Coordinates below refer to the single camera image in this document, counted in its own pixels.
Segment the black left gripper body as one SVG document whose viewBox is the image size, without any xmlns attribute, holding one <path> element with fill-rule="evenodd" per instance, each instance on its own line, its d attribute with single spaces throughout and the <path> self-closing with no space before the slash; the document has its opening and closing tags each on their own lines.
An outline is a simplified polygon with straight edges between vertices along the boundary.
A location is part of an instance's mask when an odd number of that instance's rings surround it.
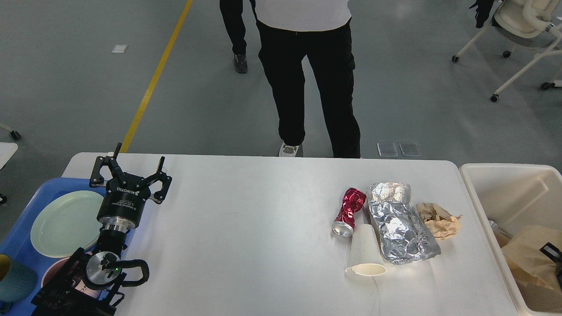
<svg viewBox="0 0 562 316">
<path fill-rule="evenodd" d="M 100 206 L 97 220 L 106 225 L 119 218 L 126 220 L 128 229 L 139 226 L 146 200 L 151 195 L 148 184 L 141 176 L 125 176 L 125 183 L 113 178 L 106 183 L 106 195 Z"/>
</svg>

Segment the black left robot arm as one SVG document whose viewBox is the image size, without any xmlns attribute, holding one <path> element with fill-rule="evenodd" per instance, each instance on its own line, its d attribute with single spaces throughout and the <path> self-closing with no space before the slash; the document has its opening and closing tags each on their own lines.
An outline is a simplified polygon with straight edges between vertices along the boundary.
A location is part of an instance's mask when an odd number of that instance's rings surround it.
<svg viewBox="0 0 562 316">
<path fill-rule="evenodd" d="M 125 295 L 121 287 L 137 287 L 149 280 L 142 259 L 124 260 L 128 232 L 139 226 L 147 200 L 161 204 L 172 178 L 160 158 L 153 175 L 124 172 L 118 164 L 121 143 L 113 155 L 98 156 L 90 187 L 106 191 L 97 220 L 102 225 L 91 254 L 78 248 L 64 266 L 32 298 L 34 316 L 112 316 Z"/>
</svg>

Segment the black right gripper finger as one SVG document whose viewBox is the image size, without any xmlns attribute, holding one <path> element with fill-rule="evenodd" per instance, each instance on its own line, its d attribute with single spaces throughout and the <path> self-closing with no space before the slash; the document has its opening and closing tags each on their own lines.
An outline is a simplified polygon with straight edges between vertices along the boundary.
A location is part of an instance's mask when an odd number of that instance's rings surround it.
<svg viewBox="0 0 562 316">
<path fill-rule="evenodd" d="M 540 248 L 540 252 L 542 252 L 542 254 L 547 256 L 550 260 L 552 260 L 555 263 L 562 262 L 562 252 L 550 242 L 544 244 L 544 246 Z"/>
</svg>

